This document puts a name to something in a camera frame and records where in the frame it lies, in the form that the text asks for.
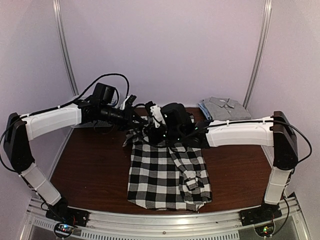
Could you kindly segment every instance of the folded shirt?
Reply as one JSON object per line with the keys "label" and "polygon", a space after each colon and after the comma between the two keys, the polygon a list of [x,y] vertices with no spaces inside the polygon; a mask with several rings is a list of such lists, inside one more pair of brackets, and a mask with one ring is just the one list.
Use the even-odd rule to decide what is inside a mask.
{"label": "folded shirt", "polygon": [[198,106],[209,120],[240,121],[252,119],[250,113],[238,101],[230,98],[209,97],[202,100]]}

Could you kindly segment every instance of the vent grille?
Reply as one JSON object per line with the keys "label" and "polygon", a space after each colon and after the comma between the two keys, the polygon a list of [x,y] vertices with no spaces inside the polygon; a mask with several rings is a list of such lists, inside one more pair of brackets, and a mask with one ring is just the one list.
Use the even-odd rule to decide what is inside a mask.
{"label": "vent grille", "polygon": [[48,230],[54,229],[54,225],[51,222],[43,220],[43,219],[39,219],[39,218],[36,218],[34,220],[33,225],[38,226],[43,229],[48,229]]}
{"label": "vent grille", "polygon": [[[127,236],[111,236],[110,234],[91,232],[87,230],[81,231],[81,238],[86,240],[145,240],[144,237],[127,237]],[[148,240],[160,240],[158,237],[149,237]],[[170,238],[171,240],[240,240],[238,231],[232,231],[227,233],[219,233],[208,235],[205,237],[194,237],[194,238]]]}
{"label": "vent grille", "polygon": [[71,128],[73,129],[81,129],[81,128],[110,128],[113,125],[111,123],[108,123],[106,121],[100,121],[98,120],[98,122],[87,122],[87,123],[83,123],[83,124],[78,124],[78,125],[73,125],[71,126]]}

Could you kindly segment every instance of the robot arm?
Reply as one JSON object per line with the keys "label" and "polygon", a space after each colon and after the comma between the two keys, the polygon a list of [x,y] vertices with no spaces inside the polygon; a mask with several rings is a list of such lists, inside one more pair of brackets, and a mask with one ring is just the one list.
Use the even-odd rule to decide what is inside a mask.
{"label": "robot arm", "polygon": [[[132,103],[136,97],[127,97],[121,108],[114,108],[108,105],[111,102],[113,91],[113,87],[98,83],[89,101],[77,100],[56,110],[33,116],[27,115],[24,119],[20,119],[16,113],[10,115],[8,126],[15,121],[16,123],[6,133],[4,150],[13,169],[52,207],[51,212],[55,214],[48,211],[48,218],[57,220],[58,216],[66,220],[68,216],[73,216],[76,218],[76,225],[85,226],[86,221],[83,219],[87,218],[88,213],[81,210],[71,212],[72,208],[68,208],[66,199],[60,195],[35,164],[29,141],[60,128],[95,120],[109,121],[120,127],[128,125],[132,127],[133,119],[136,122],[141,120],[137,114],[133,114]],[[282,193],[292,170],[298,164],[297,137],[289,127],[278,124],[289,123],[282,112],[274,112],[272,117],[248,121],[192,123],[182,104],[170,103],[160,108],[149,102],[145,106],[149,116],[154,118],[151,124],[154,134],[149,136],[149,139],[153,139],[155,144],[164,140],[162,139],[164,136],[166,140],[180,141],[186,146],[195,148],[222,145],[274,147],[273,168],[261,207],[241,214],[243,225],[267,221],[273,215],[277,217]]]}

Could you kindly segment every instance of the metal pole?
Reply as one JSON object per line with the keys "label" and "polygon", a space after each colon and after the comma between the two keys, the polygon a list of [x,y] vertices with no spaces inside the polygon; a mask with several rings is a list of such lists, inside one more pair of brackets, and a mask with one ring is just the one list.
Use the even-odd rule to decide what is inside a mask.
{"label": "metal pole", "polygon": [[76,95],[79,95],[79,91],[75,81],[74,73],[72,71],[69,52],[67,48],[66,36],[65,36],[64,25],[63,25],[61,9],[60,9],[60,0],[53,0],[53,11],[54,11],[57,30],[58,30],[60,46],[62,50],[64,66],[69,78],[72,93],[74,96],[76,96]]}
{"label": "metal pole", "polygon": [[251,99],[251,96],[252,96],[252,93],[253,93],[253,90],[255,87],[255,83],[257,80],[260,64],[262,61],[262,55],[263,55],[263,51],[265,49],[269,26],[270,26],[271,12],[272,12],[272,0],[265,0],[258,49],[257,49],[256,55],[255,55],[255,61],[254,61],[254,65],[253,65],[253,69],[252,69],[252,73],[251,73],[249,86],[247,88],[245,99],[243,102],[243,106],[246,109],[248,108],[248,105],[249,105],[249,102],[250,102],[250,99]]}

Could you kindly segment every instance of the metal platform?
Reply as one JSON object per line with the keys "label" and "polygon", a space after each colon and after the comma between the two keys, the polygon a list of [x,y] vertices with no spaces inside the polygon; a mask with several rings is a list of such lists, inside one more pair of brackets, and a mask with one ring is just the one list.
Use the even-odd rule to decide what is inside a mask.
{"label": "metal platform", "polygon": [[[55,221],[45,217],[42,201],[32,198],[25,215],[20,240],[55,240]],[[295,197],[288,199],[290,217],[273,240],[310,240],[305,219]],[[287,206],[280,203],[282,217],[275,220],[276,229],[287,216]],[[139,215],[90,211],[87,227],[77,228],[70,240],[255,240],[254,226],[242,226],[239,211],[177,215]]]}

